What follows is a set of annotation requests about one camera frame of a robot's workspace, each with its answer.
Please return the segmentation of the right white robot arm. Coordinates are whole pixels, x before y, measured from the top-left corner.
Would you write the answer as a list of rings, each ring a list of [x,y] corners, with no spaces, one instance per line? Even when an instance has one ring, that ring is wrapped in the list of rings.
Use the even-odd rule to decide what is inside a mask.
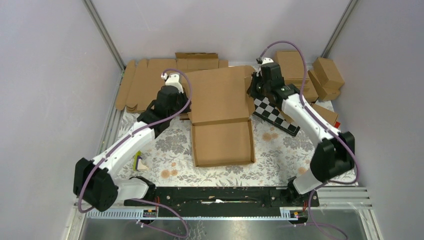
[[[285,84],[280,65],[270,58],[259,59],[247,93],[267,98],[271,106],[288,115],[305,132],[315,147],[309,170],[289,181],[287,201],[301,205],[307,193],[355,167],[355,138],[325,121],[293,84]]]

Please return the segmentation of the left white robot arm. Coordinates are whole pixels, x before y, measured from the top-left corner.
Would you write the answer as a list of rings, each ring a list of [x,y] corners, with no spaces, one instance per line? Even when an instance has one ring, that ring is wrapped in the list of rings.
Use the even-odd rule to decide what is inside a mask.
[[[183,88],[182,72],[162,73],[164,86],[119,140],[92,159],[81,158],[75,165],[73,193],[78,210],[108,210],[115,202],[137,199],[148,206],[155,200],[154,184],[143,177],[117,179],[126,162],[170,126],[173,118],[187,113],[191,96]]]

